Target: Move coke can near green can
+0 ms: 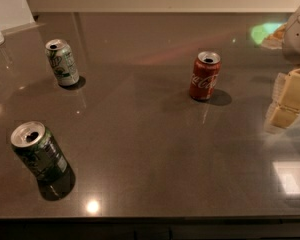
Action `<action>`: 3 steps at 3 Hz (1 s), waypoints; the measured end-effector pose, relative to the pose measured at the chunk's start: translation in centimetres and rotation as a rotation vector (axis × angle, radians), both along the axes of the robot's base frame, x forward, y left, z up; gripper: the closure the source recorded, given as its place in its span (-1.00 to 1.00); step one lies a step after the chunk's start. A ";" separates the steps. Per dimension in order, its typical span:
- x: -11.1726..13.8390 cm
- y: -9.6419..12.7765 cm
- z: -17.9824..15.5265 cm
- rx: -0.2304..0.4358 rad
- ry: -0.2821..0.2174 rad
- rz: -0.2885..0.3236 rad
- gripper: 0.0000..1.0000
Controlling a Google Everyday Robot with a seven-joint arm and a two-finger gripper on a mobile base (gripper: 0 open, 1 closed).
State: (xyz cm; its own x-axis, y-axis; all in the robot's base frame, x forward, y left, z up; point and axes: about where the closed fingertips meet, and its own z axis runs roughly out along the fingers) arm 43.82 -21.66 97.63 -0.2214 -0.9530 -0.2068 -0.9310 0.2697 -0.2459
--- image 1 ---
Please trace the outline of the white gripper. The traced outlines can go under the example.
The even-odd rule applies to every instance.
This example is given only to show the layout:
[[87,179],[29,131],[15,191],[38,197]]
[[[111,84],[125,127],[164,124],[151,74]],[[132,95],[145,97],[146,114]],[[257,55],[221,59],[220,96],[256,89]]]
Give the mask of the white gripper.
[[[287,21],[283,37],[284,57],[293,65],[300,65],[300,6]],[[300,112],[300,68],[290,71],[285,77],[279,104]],[[295,111],[272,104],[268,109],[268,122],[279,128],[288,128],[299,116]]]

